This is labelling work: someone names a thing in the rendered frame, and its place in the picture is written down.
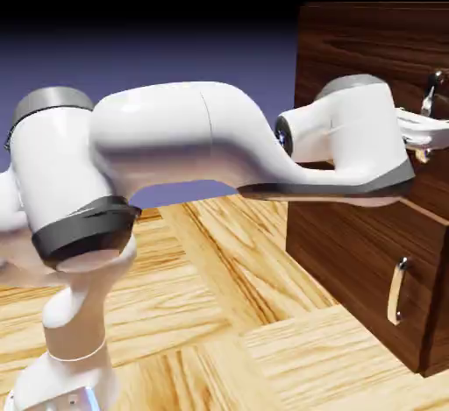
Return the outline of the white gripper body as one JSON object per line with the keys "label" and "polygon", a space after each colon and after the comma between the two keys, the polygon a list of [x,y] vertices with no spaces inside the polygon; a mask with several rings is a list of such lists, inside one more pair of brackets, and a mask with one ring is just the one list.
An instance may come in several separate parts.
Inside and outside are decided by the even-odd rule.
{"label": "white gripper body", "polygon": [[396,109],[397,121],[408,149],[443,149],[444,121]]}

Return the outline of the dark wood cabinet door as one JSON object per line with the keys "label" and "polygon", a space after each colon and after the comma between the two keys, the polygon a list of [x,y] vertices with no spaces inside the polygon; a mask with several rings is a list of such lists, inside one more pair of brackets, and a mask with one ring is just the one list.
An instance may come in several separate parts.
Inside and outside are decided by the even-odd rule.
{"label": "dark wood cabinet door", "polygon": [[[449,369],[449,220],[412,203],[383,208],[292,202],[286,250],[410,370]],[[410,257],[388,321],[396,264]]]}
{"label": "dark wood cabinet door", "polygon": [[432,115],[449,118],[449,4],[308,3],[300,10],[296,106],[336,77],[373,74],[389,84],[396,105],[419,112],[437,70],[447,78]]}

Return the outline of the dark wood cabinet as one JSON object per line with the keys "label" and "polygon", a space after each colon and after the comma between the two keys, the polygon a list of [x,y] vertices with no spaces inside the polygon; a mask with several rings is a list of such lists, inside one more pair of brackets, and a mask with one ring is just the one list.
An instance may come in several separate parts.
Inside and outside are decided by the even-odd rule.
{"label": "dark wood cabinet", "polygon": [[[308,3],[299,14],[296,105],[369,73],[397,105],[449,119],[449,3]],[[292,202],[288,253],[413,372],[449,369],[449,148],[415,160],[401,201],[376,209]]]}

